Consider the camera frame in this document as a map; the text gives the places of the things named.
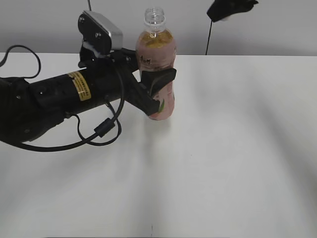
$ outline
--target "bottle neck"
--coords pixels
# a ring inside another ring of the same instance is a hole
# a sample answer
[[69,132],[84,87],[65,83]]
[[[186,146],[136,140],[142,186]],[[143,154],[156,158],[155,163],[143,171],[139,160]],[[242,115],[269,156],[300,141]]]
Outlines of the bottle neck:
[[145,30],[149,33],[160,33],[166,30],[166,25],[164,24],[145,24]]
[[146,31],[150,33],[163,32],[165,27],[164,11],[160,7],[148,8],[145,12],[144,23]]

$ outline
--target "screw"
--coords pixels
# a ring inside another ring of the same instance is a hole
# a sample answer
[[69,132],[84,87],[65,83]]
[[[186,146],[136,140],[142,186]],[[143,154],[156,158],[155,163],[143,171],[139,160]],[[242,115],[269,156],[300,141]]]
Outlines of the screw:
[[97,39],[100,39],[100,38],[101,38],[101,33],[99,33],[99,32],[96,33],[96,34],[95,34],[95,37],[96,37]]
[[85,18],[84,17],[80,17],[78,21],[83,24],[85,22]]
[[46,87],[41,86],[38,88],[38,94],[40,95],[45,94],[46,91],[47,91]]

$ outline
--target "bottle cap opening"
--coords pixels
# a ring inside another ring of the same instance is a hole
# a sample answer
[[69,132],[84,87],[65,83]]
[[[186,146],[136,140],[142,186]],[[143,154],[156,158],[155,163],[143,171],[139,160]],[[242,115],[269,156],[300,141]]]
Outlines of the bottle cap opening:
[[165,14],[162,8],[152,7],[145,11],[145,24],[162,25],[165,23]]

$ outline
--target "black cylinder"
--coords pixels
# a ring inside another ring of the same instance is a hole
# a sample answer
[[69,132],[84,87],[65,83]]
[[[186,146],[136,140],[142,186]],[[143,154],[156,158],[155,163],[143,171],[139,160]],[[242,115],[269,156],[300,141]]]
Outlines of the black cylinder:
[[30,84],[31,94],[43,109],[60,108],[79,114],[120,98],[120,83],[112,69],[84,69]]

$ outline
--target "gray wall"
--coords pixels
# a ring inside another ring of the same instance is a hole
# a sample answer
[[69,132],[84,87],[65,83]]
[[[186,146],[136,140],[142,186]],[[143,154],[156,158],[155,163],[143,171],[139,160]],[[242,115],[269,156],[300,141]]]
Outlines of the gray wall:
[[[214,25],[210,54],[317,56],[316,0],[260,0],[252,12]],[[212,0],[92,0],[124,33],[134,48],[147,7],[165,9],[179,54],[204,54]],[[1,0],[0,52],[25,44],[37,52],[77,53],[77,18],[86,0]]]

